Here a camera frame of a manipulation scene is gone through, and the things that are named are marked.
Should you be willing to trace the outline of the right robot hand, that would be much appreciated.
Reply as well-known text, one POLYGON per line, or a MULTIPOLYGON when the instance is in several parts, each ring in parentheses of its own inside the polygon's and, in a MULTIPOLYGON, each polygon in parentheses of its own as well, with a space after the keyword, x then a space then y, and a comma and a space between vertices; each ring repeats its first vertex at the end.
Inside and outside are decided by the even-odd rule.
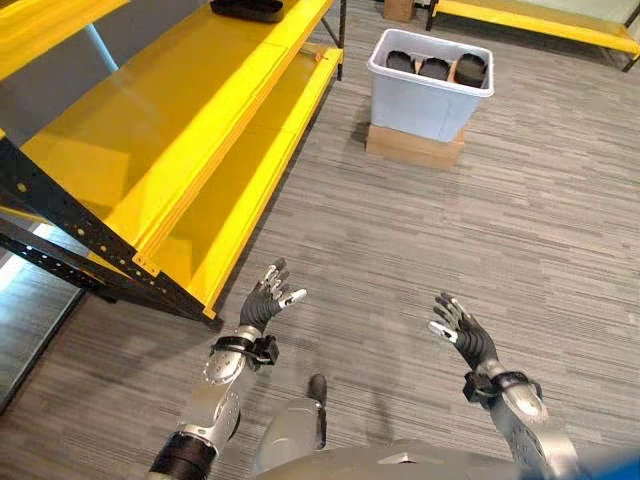
POLYGON ((454 296, 440 292, 433 312, 437 319, 429 322, 430 331, 453 344, 472 370, 498 360, 491 336, 454 296))

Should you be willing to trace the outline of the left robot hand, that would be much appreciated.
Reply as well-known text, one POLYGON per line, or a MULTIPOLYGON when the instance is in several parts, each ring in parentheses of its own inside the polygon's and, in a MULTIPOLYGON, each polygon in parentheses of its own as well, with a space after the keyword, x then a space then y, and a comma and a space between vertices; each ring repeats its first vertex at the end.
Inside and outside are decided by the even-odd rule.
POLYGON ((288 277, 284 258, 278 258, 267 267, 242 305, 241 327, 252 327, 263 334, 277 314, 306 297, 306 289, 290 288, 286 283, 288 277))

